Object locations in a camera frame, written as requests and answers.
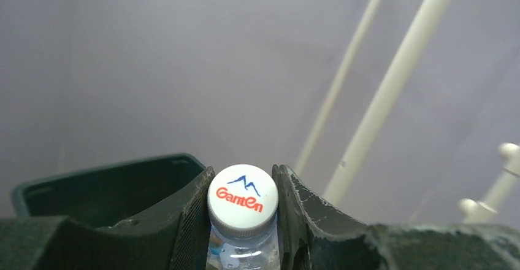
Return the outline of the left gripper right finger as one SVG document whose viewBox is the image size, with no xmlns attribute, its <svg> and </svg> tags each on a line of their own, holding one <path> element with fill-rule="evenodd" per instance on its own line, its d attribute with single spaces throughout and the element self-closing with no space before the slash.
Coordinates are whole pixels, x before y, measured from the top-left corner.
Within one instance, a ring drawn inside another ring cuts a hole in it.
<svg viewBox="0 0 520 270">
<path fill-rule="evenodd" d="M 518 269 L 519 232 L 486 224 L 367 225 L 274 165 L 282 269 Z"/>
</svg>

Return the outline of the clear bottle white cap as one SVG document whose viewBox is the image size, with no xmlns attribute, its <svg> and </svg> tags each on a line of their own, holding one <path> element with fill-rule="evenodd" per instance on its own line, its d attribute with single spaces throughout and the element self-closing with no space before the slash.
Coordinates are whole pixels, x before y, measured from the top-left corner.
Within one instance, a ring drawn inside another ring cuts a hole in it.
<svg viewBox="0 0 520 270">
<path fill-rule="evenodd" d="M 280 269 L 278 189 L 261 168 L 236 164 L 217 173 L 208 192 L 208 262 L 217 269 Z"/>
</svg>

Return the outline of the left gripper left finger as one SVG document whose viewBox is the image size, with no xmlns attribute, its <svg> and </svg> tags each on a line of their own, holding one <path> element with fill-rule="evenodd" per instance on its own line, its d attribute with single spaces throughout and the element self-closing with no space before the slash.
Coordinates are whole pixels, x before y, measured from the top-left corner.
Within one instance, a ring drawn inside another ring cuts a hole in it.
<svg viewBox="0 0 520 270">
<path fill-rule="evenodd" d="M 205 269 L 206 168 L 176 193 L 112 227 L 65 216 L 3 218 L 2 269 Z"/>
</svg>

